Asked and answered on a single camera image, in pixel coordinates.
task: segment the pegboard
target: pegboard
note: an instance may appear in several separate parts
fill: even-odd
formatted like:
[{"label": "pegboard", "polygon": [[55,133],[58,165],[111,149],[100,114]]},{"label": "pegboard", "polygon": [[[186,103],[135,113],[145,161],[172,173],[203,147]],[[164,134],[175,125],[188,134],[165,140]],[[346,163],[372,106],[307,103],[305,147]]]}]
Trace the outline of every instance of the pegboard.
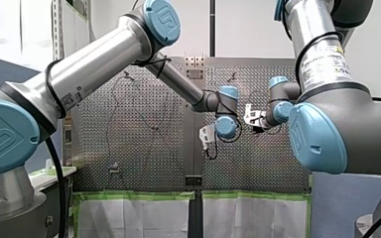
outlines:
[{"label": "pegboard", "polygon": [[145,68],[127,67],[72,120],[75,190],[185,189],[183,101]]},{"label": "pegboard", "polygon": [[[184,59],[173,60],[185,69]],[[265,109],[269,79],[292,79],[293,64],[291,59],[204,59],[204,84],[211,90],[237,86],[238,113],[243,116],[248,102],[253,109]],[[127,67],[92,93],[72,110],[71,150],[78,167],[74,189],[185,190],[185,167],[193,166],[196,175],[202,174],[202,189],[309,192],[309,173],[292,155],[286,125],[262,135],[252,135],[243,125],[236,143],[218,141],[218,158],[210,161],[197,136],[185,144],[185,137],[197,135],[197,126],[189,126],[194,118],[185,116],[185,104],[137,66]],[[198,116],[205,118],[205,125],[214,121],[213,113],[194,114]],[[193,164],[185,155],[189,147]],[[111,173],[115,163],[119,170]]]},{"label": "pegboard", "polygon": [[[246,103],[265,110],[269,106],[268,83],[271,77],[287,76],[293,80],[291,59],[206,59],[205,87],[221,85],[239,89],[238,114],[244,115]],[[214,122],[205,116],[205,124]],[[232,144],[218,143],[218,157],[209,160],[203,153],[204,189],[250,189],[280,192],[309,192],[309,173],[294,158],[287,124],[268,133],[253,135],[244,125],[240,139]]]}]

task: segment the blue cover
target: blue cover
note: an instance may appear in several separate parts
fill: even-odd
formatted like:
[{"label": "blue cover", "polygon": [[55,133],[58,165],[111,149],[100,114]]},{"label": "blue cover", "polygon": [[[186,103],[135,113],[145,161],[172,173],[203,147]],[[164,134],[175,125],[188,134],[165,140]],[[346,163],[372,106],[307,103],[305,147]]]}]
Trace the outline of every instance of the blue cover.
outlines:
[{"label": "blue cover", "polygon": [[283,82],[289,82],[289,79],[285,76],[275,76],[272,77],[269,81],[269,88],[273,88],[275,85],[283,83]]},{"label": "blue cover", "polygon": [[290,141],[295,157],[314,172],[341,174],[347,167],[342,138],[319,108],[300,103],[290,113]]},{"label": "blue cover", "polygon": [[239,99],[239,90],[235,86],[220,86],[219,93],[234,98],[236,100]]},{"label": "blue cover", "polygon": [[215,132],[221,138],[233,138],[236,133],[236,127],[236,123],[229,116],[220,116],[215,121]]},{"label": "blue cover", "polygon": [[166,0],[145,1],[144,19],[154,37],[165,46],[171,46],[181,35],[178,13]]},{"label": "blue cover", "polygon": [[24,165],[39,141],[40,130],[33,116],[16,104],[0,100],[0,174]]},{"label": "blue cover", "polygon": [[285,123],[289,121],[290,111],[293,108],[293,104],[288,101],[282,101],[275,106],[273,114],[274,119],[278,123]]}]

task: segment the label sticker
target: label sticker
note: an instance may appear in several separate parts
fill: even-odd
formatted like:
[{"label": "label sticker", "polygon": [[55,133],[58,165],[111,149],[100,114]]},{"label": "label sticker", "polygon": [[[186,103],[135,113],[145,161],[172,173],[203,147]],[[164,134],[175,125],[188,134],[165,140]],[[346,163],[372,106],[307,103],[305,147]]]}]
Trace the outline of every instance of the label sticker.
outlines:
[{"label": "label sticker", "polygon": [[301,64],[301,77],[305,88],[330,81],[352,80],[351,72],[340,47],[319,47]]},{"label": "label sticker", "polygon": [[64,109],[69,110],[70,108],[78,104],[80,101],[82,101],[89,94],[91,94],[90,91],[85,93],[82,86],[77,86],[76,91],[68,93],[61,99]]}]

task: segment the white wall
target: white wall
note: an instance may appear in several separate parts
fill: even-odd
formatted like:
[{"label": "white wall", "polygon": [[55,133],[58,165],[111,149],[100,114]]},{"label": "white wall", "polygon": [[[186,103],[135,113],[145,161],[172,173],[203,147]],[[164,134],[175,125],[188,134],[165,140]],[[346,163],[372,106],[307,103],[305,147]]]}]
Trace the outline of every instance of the white wall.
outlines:
[{"label": "white wall", "polygon": [[[131,11],[135,0],[90,0],[91,38],[98,39],[117,26],[117,20]],[[171,47],[163,49],[169,56],[201,56],[209,52],[209,1],[172,0],[181,18],[182,33]]]},{"label": "white wall", "polygon": [[[170,56],[209,54],[209,1],[172,0],[182,23],[177,43],[164,49]],[[91,0],[91,28],[96,38],[114,29],[134,0]],[[293,58],[281,23],[274,22],[276,0],[217,0],[216,55],[235,58]],[[381,96],[381,1],[374,1],[367,21],[346,49],[354,79]]]}]

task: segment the green tape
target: green tape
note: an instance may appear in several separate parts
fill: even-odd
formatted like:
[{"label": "green tape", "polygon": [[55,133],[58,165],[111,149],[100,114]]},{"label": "green tape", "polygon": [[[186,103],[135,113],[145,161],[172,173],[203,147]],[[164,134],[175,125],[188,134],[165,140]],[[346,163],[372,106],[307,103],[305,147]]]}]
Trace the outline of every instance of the green tape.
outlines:
[{"label": "green tape", "polygon": [[73,197],[79,200],[191,200],[194,199],[194,192],[144,192],[144,191],[128,191],[128,190],[110,190],[110,191],[86,191],[75,192]]},{"label": "green tape", "polygon": [[78,224],[79,224],[79,206],[81,204],[81,199],[78,196],[73,197],[73,205],[72,205],[72,212],[73,212],[73,230],[74,232],[74,238],[78,238]]},{"label": "green tape", "polygon": [[309,175],[309,187],[314,186],[314,175]]},{"label": "green tape", "polygon": [[311,238],[312,197],[309,195],[308,211],[306,214],[306,238]]},{"label": "green tape", "polygon": [[288,200],[288,201],[307,201],[310,199],[309,194],[301,193],[276,193],[268,191],[245,191],[245,190],[219,190],[219,191],[203,191],[202,198],[220,199],[220,198],[262,198],[271,200]]},{"label": "green tape", "polygon": [[[62,168],[62,171],[63,173],[66,173],[70,170],[72,170],[74,167],[63,167]],[[43,176],[56,176],[57,175],[57,171],[55,169],[50,169],[48,170],[47,172],[45,171],[45,169],[41,169],[39,171],[36,171],[36,172],[32,172],[32,173],[29,173],[29,176],[37,176],[37,175],[43,175]]]}]

